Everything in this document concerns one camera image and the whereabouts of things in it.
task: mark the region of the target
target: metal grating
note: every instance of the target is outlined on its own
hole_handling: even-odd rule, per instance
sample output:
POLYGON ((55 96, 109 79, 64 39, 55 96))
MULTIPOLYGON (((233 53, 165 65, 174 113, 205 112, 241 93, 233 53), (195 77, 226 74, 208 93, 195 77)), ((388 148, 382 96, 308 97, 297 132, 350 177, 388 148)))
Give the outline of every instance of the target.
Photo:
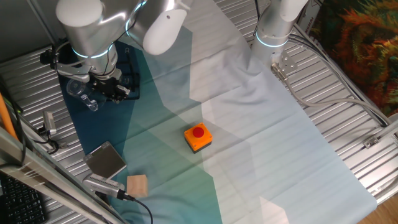
MULTIPOLYGON (((286 51, 298 65, 298 70, 288 77, 301 98, 311 102, 354 98, 338 76, 314 53, 290 43, 286 51)), ((382 128, 362 106, 338 103, 322 108, 303 106, 303 110, 372 195, 398 176, 398 146, 393 139, 386 139, 370 149, 363 145, 382 128)), ((382 203, 396 192, 398 188, 377 202, 382 203)))
MULTIPOLYGON (((23 108, 23 117, 35 128, 43 126, 43 110, 53 111, 57 133, 52 138, 68 144, 68 148, 60 149, 53 158, 78 180, 83 180, 91 171, 83 161, 85 154, 63 100, 58 75, 49 66, 39 62, 39 55, 45 50, 1 64, 0 74, 9 86, 11 95, 23 108)), ((47 224, 91 221, 50 197, 45 197, 45 205, 49 213, 47 224)))

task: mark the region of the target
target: colorful tapestry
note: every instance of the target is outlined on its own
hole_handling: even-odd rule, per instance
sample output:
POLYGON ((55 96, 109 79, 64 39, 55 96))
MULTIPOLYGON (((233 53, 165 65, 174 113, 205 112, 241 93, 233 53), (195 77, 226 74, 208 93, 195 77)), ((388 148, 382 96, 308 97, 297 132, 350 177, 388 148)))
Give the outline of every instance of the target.
POLYGON ((310 35, 385 115, 398 112, 397 0, 326 0, 310 35))

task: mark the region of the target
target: red button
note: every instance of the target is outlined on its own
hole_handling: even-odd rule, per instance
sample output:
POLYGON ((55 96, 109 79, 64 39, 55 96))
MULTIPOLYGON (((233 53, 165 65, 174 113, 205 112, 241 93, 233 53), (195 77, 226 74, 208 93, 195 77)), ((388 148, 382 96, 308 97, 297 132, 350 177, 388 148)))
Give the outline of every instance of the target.
POLYGON ((201 137, 203 137, 204 134, 205 134, 205 131, 203 130, 203 128, 194 128, 193 129, 193 135, 196 138, 201 138, 201 137))

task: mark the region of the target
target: metal grid table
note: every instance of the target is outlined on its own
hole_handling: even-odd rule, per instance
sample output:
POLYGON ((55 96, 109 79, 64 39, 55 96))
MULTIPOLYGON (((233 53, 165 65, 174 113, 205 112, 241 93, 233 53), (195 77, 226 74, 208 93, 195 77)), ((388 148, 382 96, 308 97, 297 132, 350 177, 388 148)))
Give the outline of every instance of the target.
MULTIPOLYGON (((253 0, 215 0, 248 42, 253 40, 257 14, 253 0)), ((267 1, 259 1, 263 9, 267 1)), ((53 111, 57 134, 56 141, 67 142, 53 157, 82 180, 90 173, 83 161, 84 152, 75 127, 62 97, 55 71, 39 62, 46 49, 16 58, 0 65, 0 73, 11 87, 11 93, 24 109, 23 116, 34 127, 43 125, 42 111, 53 111)), ((289 80, 298 95, 305 100, 325 101, 352 97, 341 80, 310 51, 290 45, 287 53, 298 65, 298 71, 289 74, 289 80)), ((359 181, 373 195, 398 176, 398 148, 391 141, 383 141, 371 150, 362 142, 381 130, 378 123, 361 106, 349 103, 324 108, 307 108, 304 111, 325 139, 335 149, 359 181)), ((392 196, 398 188, 378 200, 392 196)), ((91 223, 85 217, 47 197, 50 223, 91 223)))

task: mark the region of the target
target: orange pole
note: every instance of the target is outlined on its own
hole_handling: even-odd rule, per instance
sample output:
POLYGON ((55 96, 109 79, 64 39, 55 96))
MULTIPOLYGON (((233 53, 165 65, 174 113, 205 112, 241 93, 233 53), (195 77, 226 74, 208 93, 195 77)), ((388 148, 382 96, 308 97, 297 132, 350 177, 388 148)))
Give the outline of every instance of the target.
POLYGON ((11 122, 10 114, 8 113, 6 103, 4 102, 1 93, 0 93, 0 115, 8 133, 16 140, 18 140, 17 134, 15 133, 14 127, 11 122))

